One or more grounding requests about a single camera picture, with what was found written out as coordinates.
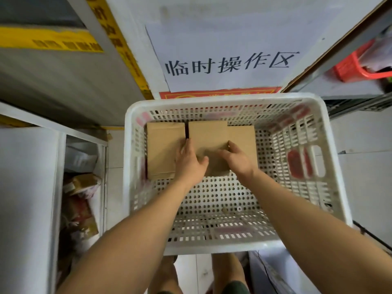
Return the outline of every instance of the sign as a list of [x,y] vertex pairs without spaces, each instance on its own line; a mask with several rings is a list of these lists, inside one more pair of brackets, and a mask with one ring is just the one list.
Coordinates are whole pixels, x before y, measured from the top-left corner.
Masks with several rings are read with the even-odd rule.
[[338,7],[205,19],[168,19],[146,28],[171,92],[280,86]]
[[0,47],[104,52],[87,30],[0,27]]
[[190,91],[190,92],[160,92],[161,99],[206,97],[206,96],[223,96],[223,95],[248,95],[248,94],[273,94],[279,92],[282,87],[265,87],[265,88],[233,88],[232,90],[215,90],[215,91]]
[[120,54],[125,65],[128,67],[136,84],[139,86],[141,93],[147,100],[154,99],[149,89],[146,79],[144,78],[128,44],[118,27],[113,14],[105,0],[86,0],[95,17],[98,19],[106,35]]

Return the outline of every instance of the red plastic basket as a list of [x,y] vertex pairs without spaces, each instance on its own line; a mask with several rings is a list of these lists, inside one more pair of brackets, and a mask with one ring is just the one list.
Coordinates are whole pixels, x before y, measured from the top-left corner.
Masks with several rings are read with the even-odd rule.
[[361,80],[381,79],[391,77],[392,71],[381,73],[370,73],[363,68],[358,58],[373,45],[374,39],[362,45],[359,49],[334,66],[336,76],[343,82],[355,82]]

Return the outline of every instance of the left hand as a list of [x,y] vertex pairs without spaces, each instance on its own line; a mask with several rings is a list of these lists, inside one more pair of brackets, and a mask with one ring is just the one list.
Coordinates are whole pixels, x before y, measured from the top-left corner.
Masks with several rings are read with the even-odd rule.
[[200,162],[197,160],[192,139],[186,140],[182,150],[177,151],[176,174],[174,180],[183,182],[187,188],[202,181],[208,167],[208,157],[204,157]]

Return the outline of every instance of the shorts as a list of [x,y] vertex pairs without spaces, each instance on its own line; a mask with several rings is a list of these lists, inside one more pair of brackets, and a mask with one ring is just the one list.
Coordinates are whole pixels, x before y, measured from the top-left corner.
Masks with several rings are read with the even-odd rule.
[[[173,294],[170,291],[161,291],[158,294]],[[248,288],[240,281],[229,282],[221,294],[250,294]]]

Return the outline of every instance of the hand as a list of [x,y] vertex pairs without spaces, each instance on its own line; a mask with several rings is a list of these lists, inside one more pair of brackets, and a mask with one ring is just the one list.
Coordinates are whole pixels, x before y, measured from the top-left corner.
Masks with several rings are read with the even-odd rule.
[[190,189],[202,181],[207,167],[208,157],[204,157],[199,162],[193,148],[192,139],[189,138],[182,150],[177,151],[174,180],[185,183],[186,187]]
[[239,182],[246,187],[257,168],[237,144],[229,140],[228,146],[230,152],[218,150],[218,154],[227,161],[230,169],[237,175]]

